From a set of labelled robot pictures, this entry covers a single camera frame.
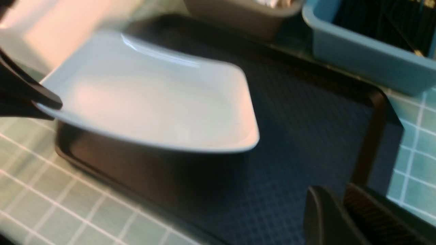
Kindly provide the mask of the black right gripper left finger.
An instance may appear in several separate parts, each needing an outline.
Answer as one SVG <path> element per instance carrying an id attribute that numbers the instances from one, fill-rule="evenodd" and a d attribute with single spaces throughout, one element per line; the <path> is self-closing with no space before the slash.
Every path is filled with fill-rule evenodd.
<path id="1" fill-rule="evenodd" d="M 328 188 L 307 190 L 303 230 L 307 245 L 369 245 L 339 198 Z"/>

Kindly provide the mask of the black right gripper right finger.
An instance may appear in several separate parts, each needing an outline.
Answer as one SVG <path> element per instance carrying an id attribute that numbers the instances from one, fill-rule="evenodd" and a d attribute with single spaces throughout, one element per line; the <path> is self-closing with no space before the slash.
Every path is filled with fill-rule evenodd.
<path id="1" fill-rule="evenodd" d="M 434 245 L 436 229 L 367 186 L 349 183 L 343 203 L 373 245 Z"/>

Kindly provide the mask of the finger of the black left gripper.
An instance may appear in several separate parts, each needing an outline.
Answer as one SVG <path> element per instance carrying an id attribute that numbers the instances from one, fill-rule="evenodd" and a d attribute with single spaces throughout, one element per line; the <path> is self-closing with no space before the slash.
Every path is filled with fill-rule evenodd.
<path id="1" fill-rule="evenodd" d="M 0 54 L 0 116 L 53 120 L 36 104 L 59 110 L 63 106 L 60 97 L 29 76 L 4 51 Z"/>

